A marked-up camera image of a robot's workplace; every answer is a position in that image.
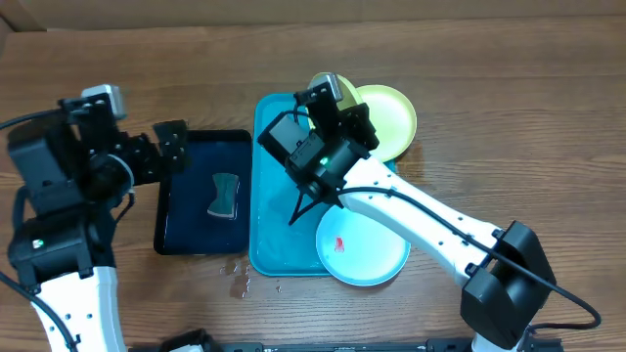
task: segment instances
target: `red mark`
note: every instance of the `red mark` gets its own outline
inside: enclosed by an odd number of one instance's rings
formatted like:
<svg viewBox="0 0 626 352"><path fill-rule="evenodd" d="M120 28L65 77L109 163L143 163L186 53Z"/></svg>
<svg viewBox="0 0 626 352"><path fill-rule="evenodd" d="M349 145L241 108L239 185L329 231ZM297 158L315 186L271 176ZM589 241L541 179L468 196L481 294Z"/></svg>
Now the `red mark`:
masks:
<svg viewBox="0 0 626 352"><path fill-rule="evenodd" d="M335 252L343 253L343 251L344 251L343 240L341 239L341 237L337 237L336 242L335 242Z"/></svg>

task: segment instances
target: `white plate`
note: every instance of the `white plate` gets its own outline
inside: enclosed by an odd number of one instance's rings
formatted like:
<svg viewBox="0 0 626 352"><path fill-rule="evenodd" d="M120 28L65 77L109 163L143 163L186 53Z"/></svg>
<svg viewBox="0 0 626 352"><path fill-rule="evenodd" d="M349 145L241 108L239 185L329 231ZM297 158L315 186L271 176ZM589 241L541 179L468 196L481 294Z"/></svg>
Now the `white plate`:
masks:
<svg viewBox="0 0 626 352"><path fill-rule="evenodd" d="M317 228L317 253L326 270L347 284L374 286L396 276L411 245L380 223L334 206Z"/></svg>

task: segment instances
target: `wooden table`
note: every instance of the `wooden table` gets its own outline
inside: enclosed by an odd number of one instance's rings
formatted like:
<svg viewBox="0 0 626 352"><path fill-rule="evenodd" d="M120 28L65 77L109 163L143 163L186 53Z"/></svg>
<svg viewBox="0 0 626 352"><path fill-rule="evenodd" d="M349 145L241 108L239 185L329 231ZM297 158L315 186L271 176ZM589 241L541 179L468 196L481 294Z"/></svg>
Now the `wooden table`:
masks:
<svg viewBox="0 0 626 352"><path fill-rule="evenodd" d="M625 33L626 18L615 17L17 33L0 62L0 111L8 119L49 109L110 82L123 88L130 117L121 128L131 134L178 118L195 129L251 131L262 97L302 89L319 71L340 72L357 86L390 85L419 115L399 173L470 216L530 225L559 283L604 315L598 330L542 336L562 337L568 351L622 351ZM6 131L2 138L4 146ZM22 180L5 153L0 167L6 248ZM137 192L114 240L128 345L194 328L219 341L264 343L470 334L459 315L460 290L419 250L390 285L278 281L256 273L245 255L157 255L157 185ZM248 294L231 297L246 268ZM0 270L15 276L5 255ZM587 319L553 294L536 321ZM48 349L34 311L3 286L0 349Z"/></svg>

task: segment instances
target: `silver metal part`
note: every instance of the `silver metal part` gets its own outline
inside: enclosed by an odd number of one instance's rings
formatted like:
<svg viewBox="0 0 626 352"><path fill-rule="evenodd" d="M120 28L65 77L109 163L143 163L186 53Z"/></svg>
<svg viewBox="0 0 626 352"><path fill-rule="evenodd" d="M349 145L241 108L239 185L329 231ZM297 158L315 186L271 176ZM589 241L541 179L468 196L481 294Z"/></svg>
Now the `silver metal part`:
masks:
<svg viewBox="0 0 626 352"><path fill-rule="evenodd" d="M101 84L99 86L87 88L80 94L81 98L93 97L95 95L106 93L111 101L111 110L115 119L121 120L126 118L126 108L124 101L119 92L119 87L112 84Z"/></svg>
<svg viewBox="0 0 626 352"><path fill-rule="evenodd" d="M321 77L312 80L308 88L310 89L326 82L331 83L331 91L333 93L333 96L335 97L335 101L342 101L343 93L341 92L341 87L339 87L339 79L334 73L325 73Z"/></svg>

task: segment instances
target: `light blue tray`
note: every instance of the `light blue tray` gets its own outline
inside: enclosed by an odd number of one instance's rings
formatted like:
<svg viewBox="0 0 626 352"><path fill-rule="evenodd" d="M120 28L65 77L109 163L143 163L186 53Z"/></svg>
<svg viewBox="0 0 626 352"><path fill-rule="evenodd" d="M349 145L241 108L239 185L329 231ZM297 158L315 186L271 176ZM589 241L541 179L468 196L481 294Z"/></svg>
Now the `light blue tray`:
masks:
<svg viewBox="0 0 626 352"><path fill-rule="evenodd" d="M254 269L267 276L327 276L315 248L315 232L330 206L319 204L289 226L299 191L283 165L256 142L265 126L280 112L292 110L294 104L293 94L272 94L256 106L249 258ZM307 119L301 117L299 122L308 131ZM386 165L395 169L393 161ZM302 206L310 201L305 196Z"/></svg>

